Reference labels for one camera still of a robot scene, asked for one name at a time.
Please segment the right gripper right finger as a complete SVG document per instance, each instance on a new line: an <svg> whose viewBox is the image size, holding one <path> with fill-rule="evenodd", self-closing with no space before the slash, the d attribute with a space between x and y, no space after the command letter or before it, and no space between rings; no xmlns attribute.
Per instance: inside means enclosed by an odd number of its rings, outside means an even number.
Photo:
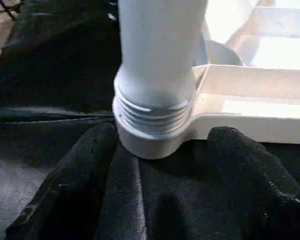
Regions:
<svg viewBox="0 0 300 240"><path fill-rule="evenodd" d="M300 185L257 141L220 126L207 137L244 240L300 240Z"/></svg>

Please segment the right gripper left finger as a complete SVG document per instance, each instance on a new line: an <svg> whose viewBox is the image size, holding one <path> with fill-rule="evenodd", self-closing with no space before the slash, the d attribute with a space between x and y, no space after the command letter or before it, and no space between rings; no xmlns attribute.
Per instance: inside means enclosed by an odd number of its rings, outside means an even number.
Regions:
<svg viewBox="0 0 300 240"><path fill-rule="evenodd" d="M118 138L113 122L87 130L6 228L6 239L91 240Z"/></svg>

